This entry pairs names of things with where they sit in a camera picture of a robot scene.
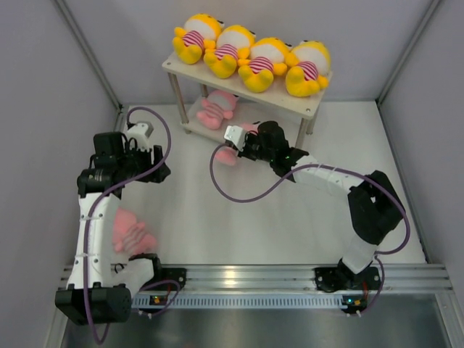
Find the pink plush toy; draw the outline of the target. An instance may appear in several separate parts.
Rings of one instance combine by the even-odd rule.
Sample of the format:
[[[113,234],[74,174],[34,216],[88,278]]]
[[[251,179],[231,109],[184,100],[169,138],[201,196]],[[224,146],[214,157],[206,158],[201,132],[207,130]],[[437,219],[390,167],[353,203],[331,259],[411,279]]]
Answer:
[[[116,253],[133,256],[153,252],[157,240],[145,222],[139,221],[133,212],[119,208],[113,224],[112,245]]]
[[[256,133],[257,132],[257,127],[258,124],[251,124],[251,123],[241,123],[239,124],[240,127],[242,127],[246,131],[251,131]],[[230,147],[225,147],[221,149],[220,151],[217,152],[215,155],[215,159],[228,166],[234,166],[237,162],[237,151],[230,148]]]
[[[230,120],[239,97],[226,91],[215,90],[202,98],[202,108],[196,113],[197,120],[206,128],[217,130],[224,120]]]

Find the yellow plush toy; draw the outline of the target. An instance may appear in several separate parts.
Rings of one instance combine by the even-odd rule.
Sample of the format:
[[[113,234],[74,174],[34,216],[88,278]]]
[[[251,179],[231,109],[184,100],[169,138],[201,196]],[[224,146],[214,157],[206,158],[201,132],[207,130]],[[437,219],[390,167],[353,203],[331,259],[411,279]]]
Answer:
[[[196,64],[206,49],[214,49],[224,28],[224,22],[210,14],[199,13],[191,16],[181,27],[175,27],[172,45],[180,61]]]
[[[217,38],[216,47],[207,49],[204,63],[218,78],[231,77],[240,59],[247,59],[255,43],[256,33],[242,25],[227,27]]]
[[[277,37],[262,38],[252,45],[249,57],[238,60],[238,74],[246,88],[254,93],[266,91],[275,76],[287,71],[286,57],[292,48]]]
[[[287,92],[295,97],[308,97],[329,86],[331,55],[321,41],[301,41],[286,57]]]

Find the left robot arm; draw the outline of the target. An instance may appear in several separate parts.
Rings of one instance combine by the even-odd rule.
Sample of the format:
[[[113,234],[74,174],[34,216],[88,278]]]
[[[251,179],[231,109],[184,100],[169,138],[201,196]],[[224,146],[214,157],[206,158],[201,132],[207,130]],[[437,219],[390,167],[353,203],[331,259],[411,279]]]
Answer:
[[[56,307],[76,325],[124,323],[133,296],[144,285],[159,288],[163,271],[151,255],[112,273],[112,238],[123,188],[132,181],[161,183],[170,174],[160,145],[121,132],[94,136],[94,154],[77,178],[80,225],[72,272],[55,293]]]

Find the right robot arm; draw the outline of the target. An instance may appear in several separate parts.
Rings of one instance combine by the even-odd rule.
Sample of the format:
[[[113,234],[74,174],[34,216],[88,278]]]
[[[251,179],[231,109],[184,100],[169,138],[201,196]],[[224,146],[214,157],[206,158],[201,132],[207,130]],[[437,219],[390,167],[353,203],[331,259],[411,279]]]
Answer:
[[[368,268],[379,245],[405,213],[385,173],[376,170],[361,175],[324,165],[305,150],[290,146],[276,121],[260,123],[254,130],[230,126],[224,138],[237,149],[239,157],[265,161],[281,178],[344,200],[355,235],[336,267],[317,270],[316,284],[332,293],[356,289],[368,281],[372,275]]]

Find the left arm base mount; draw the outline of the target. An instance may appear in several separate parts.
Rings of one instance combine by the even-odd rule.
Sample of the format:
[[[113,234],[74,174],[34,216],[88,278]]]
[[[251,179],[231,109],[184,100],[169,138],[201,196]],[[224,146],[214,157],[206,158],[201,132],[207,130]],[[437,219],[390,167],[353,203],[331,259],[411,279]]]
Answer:
[[[187,279],[186,268],[162,268],[154,272],[154,276],[143,286],[143,290],[167,291],[177,289],[175,282],[183,289]]]

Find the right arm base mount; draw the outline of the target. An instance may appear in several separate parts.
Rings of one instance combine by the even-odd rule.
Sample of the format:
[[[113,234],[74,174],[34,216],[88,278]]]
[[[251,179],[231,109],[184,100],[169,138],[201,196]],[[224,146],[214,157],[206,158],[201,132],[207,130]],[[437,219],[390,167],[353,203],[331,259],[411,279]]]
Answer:
[[[338,267],[319,267],[314,272],[316,289],[325,293],[378,290],[381,284],[381,276],[376,267],[368,267],[358,274]]]

